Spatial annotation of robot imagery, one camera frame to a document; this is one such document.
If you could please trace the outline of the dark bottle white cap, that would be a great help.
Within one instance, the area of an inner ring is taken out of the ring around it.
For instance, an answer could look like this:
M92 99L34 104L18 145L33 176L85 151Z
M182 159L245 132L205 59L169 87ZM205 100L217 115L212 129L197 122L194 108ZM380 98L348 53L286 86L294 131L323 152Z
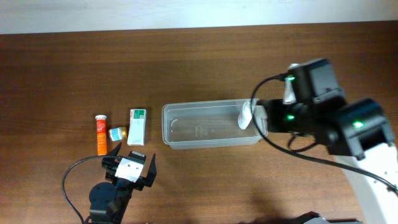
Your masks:
M295 93L293 90L292 86L292 81L295 78L292 75L286 75L284 78L285 81L285 90L284 90L284 98L283 98L283 104L285 105L291 105L293 103L296 103L296 97Z

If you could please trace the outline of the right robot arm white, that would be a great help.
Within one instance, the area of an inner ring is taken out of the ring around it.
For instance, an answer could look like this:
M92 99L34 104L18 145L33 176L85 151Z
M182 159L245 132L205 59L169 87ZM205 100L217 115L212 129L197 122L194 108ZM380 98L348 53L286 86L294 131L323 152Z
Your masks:
M287 104L264 100L268 130L313 136L335 159L305 156L300 149L272 147L292 156L343 169L368 223L397 223L397 148L391 125L374 100L347 104L342 97Z

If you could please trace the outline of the white spray bottle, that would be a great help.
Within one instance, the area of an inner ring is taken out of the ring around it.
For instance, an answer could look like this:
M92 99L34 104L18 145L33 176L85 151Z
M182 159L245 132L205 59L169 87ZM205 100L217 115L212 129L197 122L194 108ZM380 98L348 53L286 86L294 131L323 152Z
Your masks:
M252 113L256 114L257 101L248 99L243 103L240 114L238 116L238 126L241 129L246 129L252 121Z

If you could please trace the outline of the orange tablet tube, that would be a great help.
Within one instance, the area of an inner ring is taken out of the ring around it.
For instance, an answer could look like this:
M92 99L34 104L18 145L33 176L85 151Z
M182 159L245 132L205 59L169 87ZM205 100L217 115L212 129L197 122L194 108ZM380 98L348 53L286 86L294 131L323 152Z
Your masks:
M106 140L106 115L96 115L96 132L97 132L97 154L99 156L108 153Z

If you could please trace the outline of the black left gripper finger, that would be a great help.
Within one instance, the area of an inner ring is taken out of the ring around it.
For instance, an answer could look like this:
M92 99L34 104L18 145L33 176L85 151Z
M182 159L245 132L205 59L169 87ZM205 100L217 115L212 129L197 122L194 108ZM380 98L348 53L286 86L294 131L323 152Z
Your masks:
M151 162L149 164L147 176L145 178L143 178L144 185L146 187L151 187L155 181L156 176L157 176L157 169L156 169L155 154L154 154L152 156Z
M111 150L107 153L107 156L117 156L121 146L122 146L122 143L120 142L113 150Z

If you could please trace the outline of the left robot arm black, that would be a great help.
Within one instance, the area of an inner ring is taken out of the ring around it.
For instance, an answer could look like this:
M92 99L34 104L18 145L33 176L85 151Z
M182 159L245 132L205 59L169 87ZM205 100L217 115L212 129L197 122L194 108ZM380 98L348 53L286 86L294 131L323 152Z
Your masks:
M91 189L89 215L84 223L121 223L133 191L151 187L155 181L155 156L152 156L147 175L142 176L147 157L135 151L126 157L119 156L120 148L118 144L102 158L106 180Z

